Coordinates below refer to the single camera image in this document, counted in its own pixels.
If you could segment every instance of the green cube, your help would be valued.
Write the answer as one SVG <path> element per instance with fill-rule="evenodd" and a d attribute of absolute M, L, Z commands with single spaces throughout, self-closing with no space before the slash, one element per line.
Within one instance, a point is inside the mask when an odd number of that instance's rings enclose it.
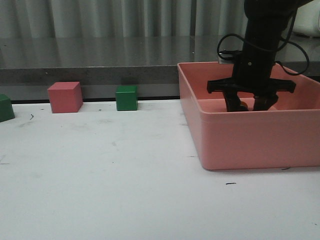
<path fill-rule="evenodd" d="M 14 118 L 15 114 L 10 98 L 0 94 L 0 123 Z"/>
<path fill-rule="evenodd" d="M 118 111 L 136 111 L 138 109 L 137 86 L 119 86 L 115 93 Z"/>

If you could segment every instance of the pink plastic container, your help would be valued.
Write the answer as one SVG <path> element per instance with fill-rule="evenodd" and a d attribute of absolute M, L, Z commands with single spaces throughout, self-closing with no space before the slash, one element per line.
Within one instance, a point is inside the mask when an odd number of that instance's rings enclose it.
<path fill-rule="evenodd" d="M 221 92 L 207 81 L 228 78 L 233 65 L 179 63 L 182 108 L 202 166 L 207 170 L 320 166 L 320 83 L 289 76 L 279 65 L 272 78 L 293 80 L 294 93 L 278 92 L 268 111 L 227 112 Z M 239 97 L 253 108 L 253 95 Z"/>

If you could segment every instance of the table surface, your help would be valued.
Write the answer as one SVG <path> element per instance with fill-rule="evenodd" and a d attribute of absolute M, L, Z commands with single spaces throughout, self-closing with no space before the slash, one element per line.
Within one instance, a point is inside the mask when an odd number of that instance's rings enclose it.
<path fill-rule="evenodd" d="M 320 167 L 207 171 L 179 100 L 13 109 L 0 123 L 1 240 L 320 239 Z"/>

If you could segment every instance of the gray curtain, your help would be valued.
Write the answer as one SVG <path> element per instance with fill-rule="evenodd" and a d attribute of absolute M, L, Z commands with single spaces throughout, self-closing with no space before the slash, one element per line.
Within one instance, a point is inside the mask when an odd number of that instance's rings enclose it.
<path fill-rule="evenodd" d="M 0 39 L 243 34 L 244 0 L 0 0 Z"/>

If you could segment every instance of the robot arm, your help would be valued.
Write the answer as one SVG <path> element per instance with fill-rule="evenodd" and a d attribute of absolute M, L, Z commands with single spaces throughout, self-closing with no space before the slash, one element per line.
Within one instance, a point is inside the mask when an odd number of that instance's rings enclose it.
<path fill-rule="evenodd" d="M 270 78 L 277 51 L 286 41 L 281 34 L 297 9 L 312 0 L 245 0 L 248 18 L 242 51 L 233 56 L 232 77 L 209 81 L 207 90 L 223 92 L 228 112 L 247 111 L 238 92 L 253 93 L 254 111 L 268 110 L 278 100 L 277 91 L 294 92 L 295 83 Z"/>

